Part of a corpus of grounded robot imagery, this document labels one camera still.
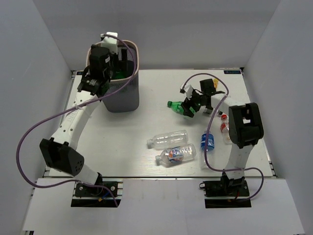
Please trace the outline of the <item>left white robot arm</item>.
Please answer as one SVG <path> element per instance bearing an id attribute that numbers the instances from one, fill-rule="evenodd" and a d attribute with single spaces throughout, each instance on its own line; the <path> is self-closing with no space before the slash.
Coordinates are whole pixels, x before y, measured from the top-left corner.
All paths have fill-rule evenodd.
<path id="1" fill-rule="evenodd" d="M 50 139 L 40 142 L 46 165 L 87 184 L 92 195 L 103 191 L 102 176 L 77 152 L 79 138 L 100 103 L 111 113 L 131 112 L 139 107 L 138 71 L 139 53 L 135 43 L 92 45 L 86 67 L 80 73 L 81 81 L 71 111 Z"/>

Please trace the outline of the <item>green plastic bottle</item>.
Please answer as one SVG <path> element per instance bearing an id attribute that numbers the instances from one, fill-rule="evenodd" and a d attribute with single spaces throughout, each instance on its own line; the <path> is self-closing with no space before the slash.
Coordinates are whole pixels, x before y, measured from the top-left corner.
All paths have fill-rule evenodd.
<path id="1" fill-rule="evenodd" d="M 183 109 L 182 109 L 182 101 L 168 101 L 167 107 L 172 109 L 175 113 L 183 115 Z"/>
<path id="2" fill-rule="evenodd" d="M 127 73 L 125 71 L 117 71 L 114 73 L 112 79 L 118 80 L 118 79 L 124 79 L 126 78 Z"/>

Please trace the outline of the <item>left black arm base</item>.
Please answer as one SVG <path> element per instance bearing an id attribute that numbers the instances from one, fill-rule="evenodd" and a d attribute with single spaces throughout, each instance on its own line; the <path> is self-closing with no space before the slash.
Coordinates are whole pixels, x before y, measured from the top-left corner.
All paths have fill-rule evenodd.
<path id="1" fill-rule="evenodd" d="M 117 208 L 122 199 L 123 182 L 121 180 L 105 180 L 105 188 L 91 188 L 82 183 L 76 183 L 71 200 L 72 208 Z"/>

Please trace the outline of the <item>clear bottle orange blue label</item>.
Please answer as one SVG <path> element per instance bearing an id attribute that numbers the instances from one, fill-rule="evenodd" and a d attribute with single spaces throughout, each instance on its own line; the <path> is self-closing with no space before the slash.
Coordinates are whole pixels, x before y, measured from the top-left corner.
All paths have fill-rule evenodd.
<path id="1" fill-rule="evenodd" d="M 170 167 L 179 165 L 184 162 L 190 162 L 197 155 L 196 148 L 193 144 L 185 144 L 179 147 L 167 148 L 159 155 L 155 156 L 156 164 Z"/>

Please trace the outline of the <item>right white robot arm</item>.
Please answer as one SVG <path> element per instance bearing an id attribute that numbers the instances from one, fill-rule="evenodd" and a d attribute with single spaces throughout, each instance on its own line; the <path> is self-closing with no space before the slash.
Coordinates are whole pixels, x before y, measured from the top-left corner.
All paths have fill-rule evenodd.
<path id="1" fill-rule="evenodd" d="M 184 82 L 180 87 L 180 93 L 186 98 L 182 103 L 183 114 L 193 117 L 190 111 L 197 112 L 204 106 L 213 111 L 221 111 L 228 117 L 229 137 L 232 142 L 228 163 L 224 169 L 208 168 L 221 172 L 221 190 L 226 195 L 233 195 L 244 183 L 246 163 L 254 146 L 264 136 L 264 129 L 256 103 L 242 103 L 229 96 L 229 88 L 221 82 L 225 91 L 217 91 L 212 79 L 200 81 L 201 91 L 197 92 L 190 84 Z"/>

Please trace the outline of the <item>clear unlabeled plastic bottle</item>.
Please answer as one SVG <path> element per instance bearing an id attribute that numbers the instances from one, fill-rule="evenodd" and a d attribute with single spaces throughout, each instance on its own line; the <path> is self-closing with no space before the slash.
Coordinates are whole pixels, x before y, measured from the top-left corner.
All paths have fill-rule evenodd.
<path id="1" fill-rule="evenodd" d="M 147 140 L 149 149 L 164 150 L 167 148 L 178 147 L 188 143 L 186 130 L 158 134 Z"/>

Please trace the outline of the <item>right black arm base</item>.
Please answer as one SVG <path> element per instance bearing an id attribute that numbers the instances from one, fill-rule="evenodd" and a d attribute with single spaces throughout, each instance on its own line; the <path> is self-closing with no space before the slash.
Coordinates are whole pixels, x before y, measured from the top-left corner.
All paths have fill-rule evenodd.
<path id="1" fill-rule="evenodd" d="M 204 191 L 206 209 L 251 208 L 251 200 L 246 180 L 241 186 L 226 189 L 222 181 L 203 181 L 199 189 Z"/>

